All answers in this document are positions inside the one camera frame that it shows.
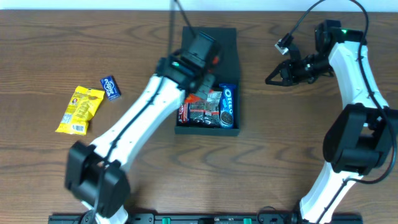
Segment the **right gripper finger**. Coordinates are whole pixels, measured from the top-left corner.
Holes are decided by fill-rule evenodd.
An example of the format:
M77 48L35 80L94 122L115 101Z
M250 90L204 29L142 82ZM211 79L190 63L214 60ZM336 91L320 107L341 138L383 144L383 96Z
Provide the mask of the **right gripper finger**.
M280 63L271 74L279 74L285 83L288 77L287 64L285 62Z
M284 86L284 79L279 74L270 74L266 79L267 85Z

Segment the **red snack packet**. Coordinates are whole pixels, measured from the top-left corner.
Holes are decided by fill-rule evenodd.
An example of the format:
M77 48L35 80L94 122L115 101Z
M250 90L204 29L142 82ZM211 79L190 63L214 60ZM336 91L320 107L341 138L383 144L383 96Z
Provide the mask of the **red snack packet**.
M213 84L216 80L215 75L213 74L216 66L219 64L220 62L220 56L216 56L211 65L210 68L208 70L208 73L205 75L205 79L202 83L202 85L199 87L199 89L195 92L195 93L190 93L186 99L185 99L185 103L196 103L200 100L206 100L208 95L212 92L212 87Z

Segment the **dark green hinged gift box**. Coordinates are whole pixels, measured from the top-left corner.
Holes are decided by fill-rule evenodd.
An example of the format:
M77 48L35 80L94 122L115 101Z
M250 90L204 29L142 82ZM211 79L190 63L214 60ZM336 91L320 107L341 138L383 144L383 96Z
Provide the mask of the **dark green hinged gift box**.
M193 29L197 32L203 32L209 35L217 40L221 45L220 62L214 71L216 80L213 87L218 88L220 83L236 85L233 98L233 128L207 128L194 124L177 123L174 127L175 134L238 136L241 124L241 68L236 41L237 30L235 28L224 27L194 27Z

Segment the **black snack packet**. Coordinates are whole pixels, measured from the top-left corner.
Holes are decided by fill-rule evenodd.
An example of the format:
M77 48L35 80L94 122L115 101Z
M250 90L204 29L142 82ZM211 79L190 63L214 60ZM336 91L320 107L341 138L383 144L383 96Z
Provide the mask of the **black snack packet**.
M207 99L190 103L189 120L195 124L220 127L219 104L222 92L211 91Z

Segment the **red KitKat bar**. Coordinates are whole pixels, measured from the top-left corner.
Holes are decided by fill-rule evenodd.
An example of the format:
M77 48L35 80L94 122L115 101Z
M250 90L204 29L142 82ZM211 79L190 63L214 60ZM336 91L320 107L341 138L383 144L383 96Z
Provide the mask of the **red KitKat bar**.
M187 124L189 123L189 120L190 120L190 104L184 103L178 109L177 121L178 124Z

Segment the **blue Oreo cookie pack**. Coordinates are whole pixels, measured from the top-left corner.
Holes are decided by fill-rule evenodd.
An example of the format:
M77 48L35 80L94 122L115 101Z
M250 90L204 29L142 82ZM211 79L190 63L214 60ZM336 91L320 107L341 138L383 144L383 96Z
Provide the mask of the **blue Oreo cookie pack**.
M236 85L220 83L222 89L220 98L220 125L225 129L233 129L234 126L234 91Z

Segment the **yellow snack packet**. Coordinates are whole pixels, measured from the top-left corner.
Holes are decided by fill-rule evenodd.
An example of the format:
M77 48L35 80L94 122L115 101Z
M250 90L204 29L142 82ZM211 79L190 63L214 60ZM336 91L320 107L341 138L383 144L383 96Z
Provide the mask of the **yellow snack packet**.
M86 135L88 125L96 114L105 92L77 86L56 133Z

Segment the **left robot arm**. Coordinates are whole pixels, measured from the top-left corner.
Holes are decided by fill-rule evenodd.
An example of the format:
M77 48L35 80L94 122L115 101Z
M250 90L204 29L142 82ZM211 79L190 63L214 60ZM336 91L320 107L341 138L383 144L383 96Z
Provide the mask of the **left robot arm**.
M88 208L82 223L127 223L124 203L131 193L127 179L139 151L159 125L186 97L205 98L215 81L220 58L213 56L159 61L141 96L104 134L89 145L77 141L68 153L65 188Z

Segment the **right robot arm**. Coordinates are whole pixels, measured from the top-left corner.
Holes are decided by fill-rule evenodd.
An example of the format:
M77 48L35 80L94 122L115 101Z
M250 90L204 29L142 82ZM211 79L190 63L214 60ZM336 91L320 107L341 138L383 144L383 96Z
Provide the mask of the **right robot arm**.
M367 184L373 169L397 159L397 111L381 95L368 62L366 31L326 20L315 28L316 53L302 57L286 34L276 49L289 55L266 78L275 86L314 83L335 77L343 109L323 140L324 165L287 223L351 223L334 211L354 184Z

